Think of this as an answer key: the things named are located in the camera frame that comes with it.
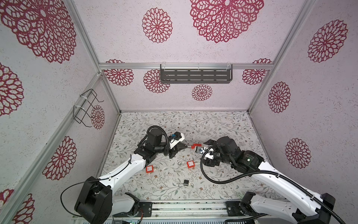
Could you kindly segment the red padlock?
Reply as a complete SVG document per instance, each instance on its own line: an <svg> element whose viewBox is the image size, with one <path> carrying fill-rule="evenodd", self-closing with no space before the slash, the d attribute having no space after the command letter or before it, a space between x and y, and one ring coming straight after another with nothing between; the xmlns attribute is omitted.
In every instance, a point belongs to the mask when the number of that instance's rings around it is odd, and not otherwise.
<svg viewBox="0 0 358 224"><path fill-rule="evenodd" d="M195 167L195 163L194 161L181 161L178 163L179 168L188 168L188 169L192 169Z"/></svg>
<svg viewBox="0 0 358 224"><path fill-rule="evenodd" d="M197 147L202 147L202 144L195 143L195 144L189 145L188 147L191 149L196 149Z"/></svg>
<svg viewBox="0 0 358 224"><path fill-rule="evenodd" d="M145 168L145 171L147 174L150 174L150 173L159 172L159 169L158 169L158 167L156 167L154 165L149 165Z"/></svg>

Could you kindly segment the aluminium front rail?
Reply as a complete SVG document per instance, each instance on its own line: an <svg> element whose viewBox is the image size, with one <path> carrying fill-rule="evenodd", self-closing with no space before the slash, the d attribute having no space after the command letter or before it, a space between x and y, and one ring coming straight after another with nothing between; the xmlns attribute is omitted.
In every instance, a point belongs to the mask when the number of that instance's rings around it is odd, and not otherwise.
<svg viewBox="0 0 358 224"><path fill-rule="evenodd" d="M153 202L153 211L151 217L144 217L144 220L149 219L244 219L265 214L265 217L273 217L283 219L285 221L295 221L292 214L297 212L297 207L287 200L270 199L256 195L250 205L255 205L257 208L249 209L241 206L244 210L249 212L248 216L229 217L225 206L225 200L177 200L177 201L139 201L139 202ZM138 217L114 217L113 215L122 213L118 211L109 211L105 208L104 212L100 213L99 220L90 221L89 218L83 214L81 219L90 224L104 224L106 221L114 219L140 219Z"/></svg>

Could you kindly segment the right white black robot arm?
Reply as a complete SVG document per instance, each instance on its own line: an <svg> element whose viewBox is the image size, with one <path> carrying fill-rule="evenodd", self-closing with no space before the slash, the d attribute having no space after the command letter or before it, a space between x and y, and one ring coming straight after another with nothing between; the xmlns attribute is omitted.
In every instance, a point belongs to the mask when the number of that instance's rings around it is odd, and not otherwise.
<svg viewBox="0 0 358 224"><path fill-rule="evenodd" d="M311 191L283 173L277 171L253 151L242 151L235 141L227 136L208 140L204 146L195 148L201 155L200 169L204 177L214 184L229 184L244 177L252 177L279 193L285 201L263 198L254 192L246 192L239 202L243 215L260 217L271 215L292 224L328 224L332 217L339 217L333 211L335 198L328 194ZM239 175L225 181L210 178L204 167L215 167L221 163L229 165Z"/></svg>

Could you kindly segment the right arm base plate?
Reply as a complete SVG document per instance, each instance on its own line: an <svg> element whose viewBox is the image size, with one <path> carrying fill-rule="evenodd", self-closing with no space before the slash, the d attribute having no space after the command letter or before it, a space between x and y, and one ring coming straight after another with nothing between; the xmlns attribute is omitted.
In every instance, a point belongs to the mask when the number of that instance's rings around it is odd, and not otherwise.
<svg viewBox="0 0 358 224"><path fill-rule="evenodd" d="M244 210L241 205L240 201L226 201L225 202L227 215L229 217L238 217L238 216L248 216L249 212Z"/></svg>

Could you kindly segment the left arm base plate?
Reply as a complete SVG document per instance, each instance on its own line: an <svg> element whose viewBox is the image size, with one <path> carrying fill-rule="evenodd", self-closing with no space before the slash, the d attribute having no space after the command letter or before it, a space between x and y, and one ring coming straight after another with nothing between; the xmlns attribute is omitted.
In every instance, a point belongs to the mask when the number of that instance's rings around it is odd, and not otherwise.
<svg viewBox="0 0 358 224"><path fill-rule="evenodd" d="M114 217L151 217L153 211L153 202L139 202L129 212L122 212L113 215Z"/></svg>

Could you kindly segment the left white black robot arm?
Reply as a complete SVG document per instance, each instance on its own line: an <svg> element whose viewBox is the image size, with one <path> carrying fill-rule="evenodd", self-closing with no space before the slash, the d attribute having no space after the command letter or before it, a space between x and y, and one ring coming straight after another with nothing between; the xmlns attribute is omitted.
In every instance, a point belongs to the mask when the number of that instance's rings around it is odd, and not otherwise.
<svg viewBox="0 0 358 224"><path fill-rule="evenodd" d="M183 133L167 135L159 127L148 131L129 159L113 171L85 182L75 204L75 211L91 224L103 224L110 216L136 216L140 200L131 193L116 197L114 194L132 176L149 167L158 154L170 159L187 148Z"/></svg>

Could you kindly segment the grey slotted wall shelf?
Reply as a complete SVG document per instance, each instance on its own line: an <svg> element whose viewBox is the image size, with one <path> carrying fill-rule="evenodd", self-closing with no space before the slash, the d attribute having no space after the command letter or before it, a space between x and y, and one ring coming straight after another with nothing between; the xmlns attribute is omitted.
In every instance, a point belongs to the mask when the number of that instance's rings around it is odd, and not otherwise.
<svg viewBox="0 0 358 224"><path fill-rule="evenodd" d="M160 65L160 81L163 84L229 84L233 80L233 70L166 68Z"/></svg>

